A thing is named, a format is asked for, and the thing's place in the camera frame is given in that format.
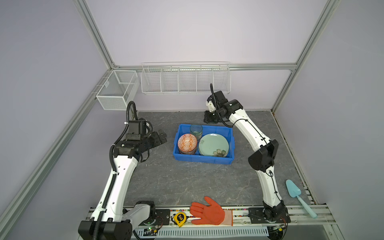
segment plastic garden trowel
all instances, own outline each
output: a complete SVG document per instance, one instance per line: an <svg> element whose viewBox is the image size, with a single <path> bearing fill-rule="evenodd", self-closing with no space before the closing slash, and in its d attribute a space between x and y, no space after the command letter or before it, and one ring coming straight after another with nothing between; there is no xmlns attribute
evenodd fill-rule
<svg viewBox="0 0 384 240"><path fill-rule="evenodd" d="M317 218L317 214L314 213L314 211L308 206L308 204L304 202L303 199L300 198L299 195L301 194L301 190L298 188L298 186L296 186L296 184L294 184L289 179L285 182L285 184L287 185L289 195L291 197L297 197L297 199L299 199L299 201L301 202L305 210L307 210L307 212L311 215L311 217Z"/></svg>

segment light green plate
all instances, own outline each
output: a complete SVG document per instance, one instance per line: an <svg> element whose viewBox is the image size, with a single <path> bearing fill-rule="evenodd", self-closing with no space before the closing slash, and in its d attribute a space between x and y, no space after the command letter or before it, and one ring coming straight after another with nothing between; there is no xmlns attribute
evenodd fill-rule
<svg viewBox="0 0 384 240"><path fill-rule="evenodd" d="M228 151L228 141L220 134L211 133L200 139L199 152L203 156L225 157Z"/></svg>

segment stacked plates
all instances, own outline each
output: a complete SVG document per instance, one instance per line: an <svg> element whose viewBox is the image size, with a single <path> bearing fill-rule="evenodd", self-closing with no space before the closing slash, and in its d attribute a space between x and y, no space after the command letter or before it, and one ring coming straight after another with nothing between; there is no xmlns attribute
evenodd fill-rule
<svg viewBox="0 0 384 240"><path fill-rule="evenodd" d="M177 141L177 146L181 154L193 155L197 150L197 139L190 133L184 134Z"/></svg>
<svg viewBox="0 0 384 240"><path fill-rule="evenodd" d="M199 152L203 156L226 157L228 151L228 141L220 134L211 133L200 139Z"/></svg>

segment white wire basket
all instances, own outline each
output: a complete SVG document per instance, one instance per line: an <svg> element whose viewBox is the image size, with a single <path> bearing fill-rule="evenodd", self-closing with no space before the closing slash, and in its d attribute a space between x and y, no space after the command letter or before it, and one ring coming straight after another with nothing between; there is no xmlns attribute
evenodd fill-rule
<svg viewBox="0 0 384 240"><path fill-rule="evenodd" d="M136 71L113 70L96 97L105 110L126 110L139 85Z"/></svg>
<svg viewBox="0 0 384 240"><path fill-rule="evenodd" d="M141 90L144 94L231 92L228 62L143 63Z"/></svg>

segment trowel handle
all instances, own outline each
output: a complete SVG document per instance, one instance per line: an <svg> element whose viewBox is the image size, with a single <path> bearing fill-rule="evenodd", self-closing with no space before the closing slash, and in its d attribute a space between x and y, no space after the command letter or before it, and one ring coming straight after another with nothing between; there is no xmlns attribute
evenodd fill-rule
<svg viewBox="0 0 384 240"><path fill-rule="evenodd" d="M317 218L317 214L314 213L314 211L311 209L311 207L309 207L308 204L306 202L304 202L303 199L301 199L299 196L297 196L297 199L299 199L299 201L301 202L301 204L303 205L305 210L307 210L307 212L311 215L312 218Z"/></svg>

